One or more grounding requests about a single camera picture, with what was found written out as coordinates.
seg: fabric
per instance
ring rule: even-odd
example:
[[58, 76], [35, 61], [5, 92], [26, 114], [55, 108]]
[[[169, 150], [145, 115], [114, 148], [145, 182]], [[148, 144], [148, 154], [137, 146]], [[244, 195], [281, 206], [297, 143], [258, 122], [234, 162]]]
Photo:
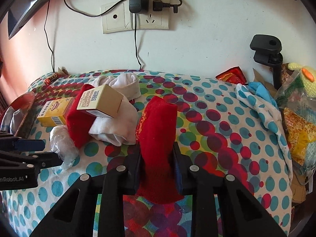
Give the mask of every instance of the fabric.
[[[29, 91], [36, 93], [37, 114], [45, 100], [78, 95], [82, 86], [99, 76], [118, 76], [125, 70], [95, 71], [70, 75], [46, 86], [47, 74], [36, 80]], [[131, 103], [139, 117], [153, 96], [159, 96], [178, 107], [176, 141], [182, 154], [194, 164], [223, 176], [236, 175], [285, 231], [290, 229], [290, 180], [285, 157], [276, 135], [264, 127], [258, 113], [236, 98], [235, 85], [207, 77], [159, 72], [134, 72], [139, 78], [141, 97]], [[52, 128], [34, 121], [30, 138], [43, 139], [49, 151]], [[72, 167], [67, 170], [44, 169], [37, 188], [2, 191], [4, 211], [10, 224], [25, 237], [74, 181], [84, 173], [104, 174], [121, 165], [132, 153], [128, 145], [116, 147], [91, 139], [80, 149]], [[190, 236], [192, 196], [171, 204], [153, 204], [140, 196], [124, 196], [124, 224], [131, 236]], [[101, 196], [97, 201], [94, 236], [97, 236]], [[221, 217], [217, 206], [217, 219]]]
[[108, 85], [126, 96], [129, 101], [141, 96], [139, 79], [134, 73], [123, 73], [116, 78], [113, 76], [100, 76], [90, 84], [94, 87]]
[[96, 117], [89, 135], [115, 146], [135, 144], [135, 130], [138, 122], [137, 110], [124, 96], [115, 118]]
[[22, 120], [24, 118], [24, 114], [21, 109], [18, 109], [13, 113], [11, 122], [10, 122], [10, 133], [15, 135], [16, 131], [18, 130]]
[[[293, 179], [292, 160], [282, 126], [282, 116], [280, 111], [272, 106], [271, 103], [261, 99], [258, 96], [253, 96], [242, 84], [238, 84], [236, 86], [236, 96], [238, 100], [246, 104], [246, 106], [249, 108], [254, 109], [258, 113], [258, 116], [265, 129], [270, 130], [276, 135], [280, 152], [282, 152], [285, 163], [288, 167], [287, 173], [291, 183]], [[256, 136], [258, 139], [263, 139], [263, 136], [260, 132], [256, 132]]]
[[83, 111], [78, 111], [77, 107], [83, 92], [92, 88], [92, 85], [84, 85], [81, 88], [72, 103], [66, 118], [69, 136], [74, 141], [75, 146], [79, 149], [91, 139], [89, 130], [95, 120], [95, 117]]
[[154, 96], [137, 126], [136, 136], [144, 163], [137, 195], [152, 203], [169, 204], [184, 198], [177, 192], [174, 169], [169, 163], [176, 124], [177, 106]]
[[271, 103], [277, 110], [279, 107], [274, 98], [270, 95], [269, 91], [259, 82], [250, 82], [247, 86], [250, 92], [256, 96], [261, 97], [263, 100]]
[[14, 112], [15, 112], [15, 109], [13, 109], [11, 106], [7, 109], [1, 122], [1, 128], [0, 128], [1, 131], [10, 133], [10, 124], [11, 124], [11, 120], [13, 118]]

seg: yellow knitted toy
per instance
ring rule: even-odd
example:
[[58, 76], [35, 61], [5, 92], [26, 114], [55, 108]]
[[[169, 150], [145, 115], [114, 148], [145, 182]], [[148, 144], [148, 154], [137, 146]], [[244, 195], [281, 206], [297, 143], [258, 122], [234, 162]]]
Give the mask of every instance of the yellow knitted toy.
[[302, 82], [304, 84], [304, 88], [306, 90], [306, 93], [309, 97], [315, 98], [316, 97], [316, 81], [314, 79], [316, 79], [316, 70], [310, 66], [302, 66], [298, 63], [289, 63], [288, 69], [290, 69], [290, 70], [300, 69], [301, 70], [300, 77], [301, 77]]

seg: black clamp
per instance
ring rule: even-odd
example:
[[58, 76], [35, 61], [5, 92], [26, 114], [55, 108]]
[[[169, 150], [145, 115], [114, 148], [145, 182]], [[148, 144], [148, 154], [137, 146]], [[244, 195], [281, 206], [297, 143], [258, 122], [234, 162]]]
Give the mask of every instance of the black clamp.
[[45, 152], [22, 156], [22, 152], [42, 151], [43, 140], [28, 140], [0, 134], [0, 190], [19, 190], [38, 186], [41, 169], [60, 166], [63, 161], [57, 153]]
[[273, 85], [275, 89], [282, 86], [281, 67], [283, 56], [281, 41], [268, 35], [255, 35], [251, 41], [250, 49], [256, 51], [254, 61], [272, 68]]
[[[105, 175], [83, 174], [52, 207], [30, 237], [93, 236], [98, 194], [102, 194], [98, 236], [124, 237], [123, 195], [135, 195], [139, 187], [142, 157], [139, 146]], [[218, 177], [193, 165], [173, 145], [176, 188], [193, 195], [192, 237], [218, 237], [214, 194], [218, 195], [223, 236], [286, 237], [256, 198], [233, 175]]]

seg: white wall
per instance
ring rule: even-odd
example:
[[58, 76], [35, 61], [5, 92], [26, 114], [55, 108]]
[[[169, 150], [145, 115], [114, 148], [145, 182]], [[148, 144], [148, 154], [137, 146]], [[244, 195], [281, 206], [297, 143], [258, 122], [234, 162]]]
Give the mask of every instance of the white wall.
[[[67, 1], [98, 14], [101, 5], [118, 0]], [[26, 84], [51, 71], [43, 31], [46, 9], [41, 8], [11, 40], [7, 18], [0, 26], [5, 66], [19, 65]], [[133, 31], [104, 35], [101, 18], [74, 13], [63, 0], [51, 1], [46, 29], [55, 47], [56, 67], [66, 67], [71, 73], [138, 68]], [[268, 68], [253, 61], [249, 44], [255, 34], [277, 36], [284, 62], [315, 67], [316, 26], [299, 0], [184, 0], [179, 13], [171, 15], [170, 30], [140, 30], [137, 39], [147, 70], [214, 77], [240, 66], [252, 81], [254, 67], [271, 81]]]

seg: snack package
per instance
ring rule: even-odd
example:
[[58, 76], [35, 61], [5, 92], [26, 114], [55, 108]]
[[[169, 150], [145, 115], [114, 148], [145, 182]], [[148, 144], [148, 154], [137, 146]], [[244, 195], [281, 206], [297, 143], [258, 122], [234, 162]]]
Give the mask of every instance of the snack package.
[[218, 80], [222, 80], [224, 82], [232, 83], [232, 84], [242, 84], [245, 85], [247, 83], [247, 79], [241, 71], [240, 67], [233, 67], [218, 76], [215, 77]]
[[316, 141], [316, 126], [311, 122], [307, 122], [289, 108], [284, 109], [284, 120], [289, 132], [288, 142], [290, 143], [292, 159], [303, 166], [308, 144]]
[[51, 77], [46, 78], [44, 80], [44, 83], [49, 86], [50, 84], [54, 83], [60, 77], [61, 77], [61, 74], [54, 73]]

